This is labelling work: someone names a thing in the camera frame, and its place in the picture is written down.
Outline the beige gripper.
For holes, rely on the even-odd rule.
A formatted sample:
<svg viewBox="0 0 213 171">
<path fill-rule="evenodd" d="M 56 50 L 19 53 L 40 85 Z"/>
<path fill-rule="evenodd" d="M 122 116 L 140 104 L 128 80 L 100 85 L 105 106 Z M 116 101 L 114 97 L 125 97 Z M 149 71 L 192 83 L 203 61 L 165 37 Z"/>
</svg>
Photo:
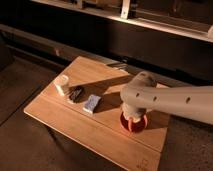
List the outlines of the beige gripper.
<svg viewBox="0 0 213 171">
<path fill-rule="evenodd" d="M 142 116 L 146 113 L 145 108 L 131 106 L 126 103 L 122 104 L 122 111 L 123 111 L 123 115 L 125 119 L 128 120 L 128 130 L 130 132 L 133 131 L 133 127 L 132 127 L 133 119 L 135 120 L 141 119 Z M 148 125 L 148 118 L 146 115 L 143 116 L 143 122 L 144 122 L 144 128 L 146 128 Z"/>
</svg>

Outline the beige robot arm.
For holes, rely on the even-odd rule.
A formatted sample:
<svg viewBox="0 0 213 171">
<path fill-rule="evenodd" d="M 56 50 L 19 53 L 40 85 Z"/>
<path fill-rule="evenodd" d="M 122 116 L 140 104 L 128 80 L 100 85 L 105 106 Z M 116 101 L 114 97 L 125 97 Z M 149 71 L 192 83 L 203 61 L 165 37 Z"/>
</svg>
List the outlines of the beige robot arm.
<svg viewBox="0 0 213 171">
<path fill-rule="evenodd" d="M 157 88 L 148 72 L 138 73 L 120 92 L 121 124 L 130 132 L 147 125 L 148 109 L 213 125 L 213 86 Z"/>
</svg>

